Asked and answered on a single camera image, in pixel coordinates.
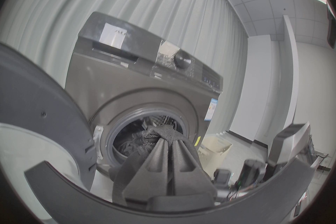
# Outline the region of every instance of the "white wall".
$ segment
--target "white wall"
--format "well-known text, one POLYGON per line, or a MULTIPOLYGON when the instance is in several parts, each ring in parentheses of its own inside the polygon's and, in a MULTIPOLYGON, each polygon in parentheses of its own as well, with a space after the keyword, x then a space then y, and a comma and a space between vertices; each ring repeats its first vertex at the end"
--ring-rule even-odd
POLYGON ((231 131, 254 140, 267 106, 271 77, 271 37, 249 37, 244 84, 231 131))
POLYGON ((279 96, 279 83, 280 83, 280 50, 279 41, 271 41, 272 50, 272 64, 271 64, 271 83, 269 85, 268 97, 264 115, 259 125, 259 129, 255 136, 255 140, 268 145, 269 128, 271 121, 274 117, 275 109, 279 96))
POLYGON ((315 150, 329 154, 336 149, 336 53, 297 43, 300 87, 294 123, 310 122, 315 150))

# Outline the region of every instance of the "energy label sticker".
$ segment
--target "energy label sticker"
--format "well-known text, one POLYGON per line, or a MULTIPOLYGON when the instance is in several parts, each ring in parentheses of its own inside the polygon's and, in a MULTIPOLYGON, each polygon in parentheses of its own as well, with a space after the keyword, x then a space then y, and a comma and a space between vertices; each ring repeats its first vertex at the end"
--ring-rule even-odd
POLYGON ((212 119, 213 113, 215 112, 216 105, 217 105, 218 100, 212 98, 211 102, 209 104, 208 112, 205 115, 205 121, 210 121, 212 119))

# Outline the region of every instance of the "white label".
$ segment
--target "white label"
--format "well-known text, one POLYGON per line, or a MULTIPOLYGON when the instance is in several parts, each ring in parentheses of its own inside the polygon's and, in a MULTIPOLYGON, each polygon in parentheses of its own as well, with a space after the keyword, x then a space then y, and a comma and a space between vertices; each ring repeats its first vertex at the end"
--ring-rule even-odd
POLYGON ((105 23, 99 42, 121 49, 126 33, 127 31, 123 28, 105 23))
POLYGON ((172 58, 174 54, 179 51, 179 47, 174 45, 173 43, 170 43, 169 41, 165 41, 160 47, 159 47, 159 53, 166 55, 169 58, 172 58))
POLYGON ((209 104, 208 112, 205 115, 205 121, 210 121, 212 119, 213 113, 215 112, 216 105, 217 105, 218 100, 212 98, 211 102, 209 104))

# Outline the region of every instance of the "clothes inside drum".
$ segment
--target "clothes inside drum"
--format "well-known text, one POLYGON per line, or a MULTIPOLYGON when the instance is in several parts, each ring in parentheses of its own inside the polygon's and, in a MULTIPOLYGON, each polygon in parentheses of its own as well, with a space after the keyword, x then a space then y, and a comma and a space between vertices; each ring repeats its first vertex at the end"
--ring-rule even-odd
POLYGON ((148 126, 161 126, 164 124, 172 125, 176 131, 183 132, 181 126, 171 117, 165 115, 149 116, 126 125, 115 137, 113 146, 120 154, 128 157, 137 150, 138 146, 143 144, 142 132, 148 126))

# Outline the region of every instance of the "white curtain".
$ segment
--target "white curtain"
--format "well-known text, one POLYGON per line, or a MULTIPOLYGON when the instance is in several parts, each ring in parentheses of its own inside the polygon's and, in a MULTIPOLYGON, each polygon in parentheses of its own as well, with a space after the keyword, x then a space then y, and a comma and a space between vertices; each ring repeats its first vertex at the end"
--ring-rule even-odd
POLYGON ((223 94, 208 132, 229 128, 244 81, 247 34, 226 0, 6 0, 0 40, 64 87, 78 32, 94 11, 147 29, 221 74, 223 94))

